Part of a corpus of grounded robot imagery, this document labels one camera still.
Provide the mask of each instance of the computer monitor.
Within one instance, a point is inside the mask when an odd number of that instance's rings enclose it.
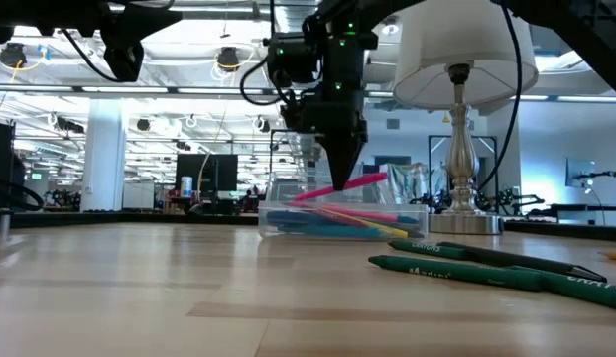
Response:
[[[197,190],[199,170],[206,154],[178,154],[176,167],[176,187],[180,187],[182,177],[192,178],[192,189]],[[237,155],[211,155],[202,173],[202,192],[237,190]]]
[[[595,163],[590,160],[567,158],[565,161],[565,186],[583,188],[581,176],[595,173]]]

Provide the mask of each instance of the white lampshade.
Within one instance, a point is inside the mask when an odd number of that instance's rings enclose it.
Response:
[[[432,0],[413,6],[403,23],[394,97],[425,109],[446,109],[455,97],[447,68],[472,63],[464,102],[477,106],[515,95],[517,63],[502,8],[489,0]],[[523,90],[537,82],[528,24],[512,18],[523,63]]]

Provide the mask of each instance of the clear plastic container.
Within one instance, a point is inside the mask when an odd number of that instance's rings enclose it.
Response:
[[[394,240],[428,235],[425,205],[381,204],[381,183],[295,201],[299,194],[331,185],[327,178],[277,178],[259,204],[262,237]]]

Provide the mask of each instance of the white column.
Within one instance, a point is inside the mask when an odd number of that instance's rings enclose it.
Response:
[[[90,101],[81,211],[122,208],[127,123],[122,100]]]

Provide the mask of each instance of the silver lamp stand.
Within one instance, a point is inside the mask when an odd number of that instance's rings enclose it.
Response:
[[[450,209],[430,215],[429,229],[446,234],[501,234],[503,225],[500,218],[482,212],[475,205],[477,192],[472,187],[472,178],[479,171],[479,159],[468,130],[470,107],[464,104],[464,82],[469,72],[469,64],[457,64],[448,69],[455,88],[455,106],[450,111],[453,133],[446,156],[446,171],[455,188],[450,193]]]

